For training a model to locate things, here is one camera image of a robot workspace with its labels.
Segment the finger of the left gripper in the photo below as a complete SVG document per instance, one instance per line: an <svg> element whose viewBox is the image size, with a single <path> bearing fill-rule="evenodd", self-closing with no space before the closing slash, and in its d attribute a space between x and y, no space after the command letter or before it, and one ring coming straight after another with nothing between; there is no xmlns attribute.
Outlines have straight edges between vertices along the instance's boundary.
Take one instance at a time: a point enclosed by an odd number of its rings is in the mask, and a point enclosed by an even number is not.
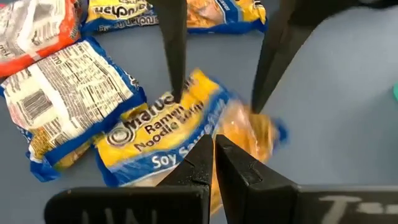
<svg viewBox="0 0 398 224"><path fill-rule="evenodd" d="M289 63L309 34L328 17L357 6L358 0L279 0L268 19L251 95L260 113Z"/></svg>
<svg viewBox="0 0 398 224"><path fill-rule="evenodd" d="M186 72L187 1L148 0L154 6L162 33L170 84L180 102Z"/></svg>

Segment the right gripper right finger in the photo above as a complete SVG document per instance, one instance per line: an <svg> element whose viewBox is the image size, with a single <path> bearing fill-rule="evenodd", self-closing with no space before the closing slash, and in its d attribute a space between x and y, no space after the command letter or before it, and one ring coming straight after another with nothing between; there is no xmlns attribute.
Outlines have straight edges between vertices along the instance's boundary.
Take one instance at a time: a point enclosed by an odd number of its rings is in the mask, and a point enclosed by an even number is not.
<svg viewBox="0 0 398 224"><path fill-rule="evenodd" d="M216 170L228 224L398 224L398 185L300 185L224 135Z"/></svg>

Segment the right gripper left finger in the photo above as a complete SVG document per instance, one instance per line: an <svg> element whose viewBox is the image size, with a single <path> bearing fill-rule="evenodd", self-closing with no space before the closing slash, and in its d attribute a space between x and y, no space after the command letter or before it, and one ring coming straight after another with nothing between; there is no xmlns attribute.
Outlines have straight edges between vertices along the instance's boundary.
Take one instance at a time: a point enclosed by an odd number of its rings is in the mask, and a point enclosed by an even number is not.
<svg viewBox="0 0 398 224"><path fill-rule="evenodd" d="M54 195L45 224L209 224L213 140L202 136L155 187L77 187Z"/></svg>

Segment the blue ramen noodle packet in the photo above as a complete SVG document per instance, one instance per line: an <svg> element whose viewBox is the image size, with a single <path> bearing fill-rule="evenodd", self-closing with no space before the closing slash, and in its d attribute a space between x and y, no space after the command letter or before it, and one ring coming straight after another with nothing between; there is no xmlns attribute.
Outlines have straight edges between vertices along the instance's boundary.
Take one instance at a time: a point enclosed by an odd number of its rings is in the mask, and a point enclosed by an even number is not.
<svg viewBox="0 0 398 224"><path fill-rule="evenodd" d="M190 34L245 34L266 31L266 9L259 0L185 0ZM159 23L147 0L87 0L81 33L110 32Z"/></svg>
<svg viewBox="0 0 398 224"><path fill-rule="evenodd" d="M155 186L206 134L226 136L261 162L287 139L281 121L254 114L237 94L196 69L179 103L166 92L97 138L97 164L108 187Z"/></svg>
<svg viewBox="0 0 398 224"><path fill-rule="evenodd" d="M139 82L93 37L6 78L0 96L27 139L30 171L41 182L57 179L97 137L147 103Z"/></svg>

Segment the orange ramen noodle packet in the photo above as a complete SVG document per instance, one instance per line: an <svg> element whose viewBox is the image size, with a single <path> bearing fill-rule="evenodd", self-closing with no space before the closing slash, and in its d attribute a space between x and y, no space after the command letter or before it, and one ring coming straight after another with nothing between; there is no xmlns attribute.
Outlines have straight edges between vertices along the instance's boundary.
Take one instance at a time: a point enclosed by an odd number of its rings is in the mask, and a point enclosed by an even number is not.
<svg viewBox="0 0 398 224"><path fill-rule="evenodd" d="M13 75L80 38L81 0L0 4L0 77Z"/></svg>

